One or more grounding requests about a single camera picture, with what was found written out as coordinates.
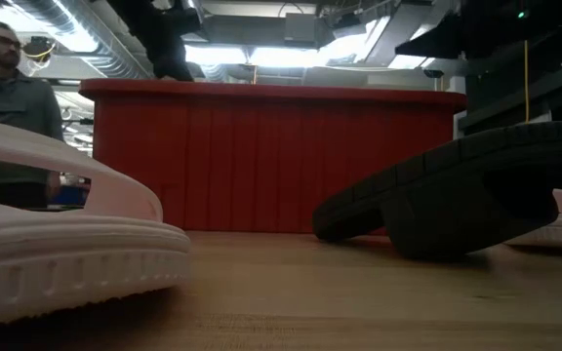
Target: wooden table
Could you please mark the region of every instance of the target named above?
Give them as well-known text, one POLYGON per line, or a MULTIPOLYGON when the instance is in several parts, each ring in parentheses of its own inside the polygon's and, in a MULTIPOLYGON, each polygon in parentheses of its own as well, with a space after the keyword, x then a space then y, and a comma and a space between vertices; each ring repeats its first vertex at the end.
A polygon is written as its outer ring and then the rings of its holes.
POLYGON ((562 255, 429 263, 379 237, 189 235, 189 285, 0 327, 0 349, 562 351, 562 255))

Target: white ceiling panel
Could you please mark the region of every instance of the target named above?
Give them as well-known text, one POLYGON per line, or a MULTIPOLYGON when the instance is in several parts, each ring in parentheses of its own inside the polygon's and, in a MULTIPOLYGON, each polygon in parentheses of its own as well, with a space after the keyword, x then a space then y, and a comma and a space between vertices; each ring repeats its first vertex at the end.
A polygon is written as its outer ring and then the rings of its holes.
POLYGON ((10 7, 0 8, 0 21, 7 23, 17 32, 43 32, 40 23, 27 20, 10 7))

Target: ceiling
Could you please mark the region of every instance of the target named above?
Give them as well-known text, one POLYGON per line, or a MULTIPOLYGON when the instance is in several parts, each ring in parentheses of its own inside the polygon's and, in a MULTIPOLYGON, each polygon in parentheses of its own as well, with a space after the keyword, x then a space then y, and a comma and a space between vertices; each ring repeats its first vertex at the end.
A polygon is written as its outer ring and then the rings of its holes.
MULTIPOLYGON (((157 0, 154 5, 170 8, 170 2, 157 0)), ((229 77, 231 82, 432 90, 435 87, 434 80, 425 77, 420 69, 389 69, 395 61, 404 61, 400 67, 411 68, 428 62, 422 58, 418 62, 408 63, 405 58, 398 58, 393 53, 393 48, 408 41, 419 30, 436 25, 456 2, 458 1, 301 0, 299 3, 283 3, 270 0, 200 0, 198 5, 203 13, 204 30, 185 35, 183 39, 187 45, 188 59, 194 61, 189 65, 198 81, 207 80, 204 69, 206 66, 199 65, 196 61, 199 60, 200 63, 201 59, 218 57, 210 50, 223 48, 224 53, 232 52, 236 59, 233 62, 219 62, 216 66, 222 69, 222 76, 229 77), (360 13, 358 18, 362 24, 358 27, 365 29, 366 33, 335 40, 332 23, 341 14, 353 12, 360 13), (307 44, 301 42, 300 50, 294 48, 293 51, 286 50, 280 54, 279 48, 297 46, 292 41, 294 38, 307 38, 307 44), (268 47, 276 48, 273 50, 277 52, 265 55, 264 51, 269 50, 268 47), (298 57, 307 59, 306 63, 301 63, 298 57), (269 61, 271 58, 292 64, 283 66, 286 64, 264 62, 264 59, 269 61), (250 65, 237 63, 257 63, 259 67, 253 69, 250 65)), ((134 66, 134 69, 141 74, 152 71, 144 47, 129 34, 127 26, 107 1, 84 0, 82 4, 79 0, 60 0, 60 3, 64 6, 79 4, 86 7, 90 12, 85 16, 90 14, 93 18, 84 19, 81 25, 88 25, 91 29, 98 26, 105 29, 105 32, 100 32, 100 39, 103 43, 108 43, 106 46, 109 54, 112 53, 112 48, 121 48, 122 51, 117 54, 128 56, 126 63, 134 66)), ((22 41, 29 41, 32 36, 44 36, 56 39, 62 45, 54 50, 48 64, 39 66, 24 58, 20 70, 27 75, 48 79, 53 84, 65 118, 67 141, 81 149, 91 150, 92 126, 80 122, 93 118, 94 107, 91 101, 76 93, 76 86, 79 80, 103 78, 105 74, 92 65, 92 61, 88 59, 89 54, 70 51, 70 46, 64 45, 57 35, 52 35, 54 30, 45 26, 45 22, 29 19, 25 15, 9 6, 0 7, 0 20, 14 28, 22 41)))

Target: ceiling duct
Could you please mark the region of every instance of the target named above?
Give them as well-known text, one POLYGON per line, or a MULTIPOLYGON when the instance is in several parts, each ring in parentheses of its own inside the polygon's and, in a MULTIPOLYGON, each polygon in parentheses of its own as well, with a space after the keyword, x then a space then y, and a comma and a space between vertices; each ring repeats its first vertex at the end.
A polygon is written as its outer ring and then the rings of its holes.
POLYGON ((214 44, 313 49, 334 39, 331 28, 314 15, 210 16, 203 25, 206 38, 214 44))
POLYGON ((388 66, 395 58, 395 48, 408 41, 427 19, 432 9, 430 1, 402 0, 391 15, 387 27, 366 63, 388 66))
POLYGON ((36 20, 68 50, 86 53, 82 58, 107 78, 147 79, 141 66, 86 1, 5 0, 10 6, 36 20))

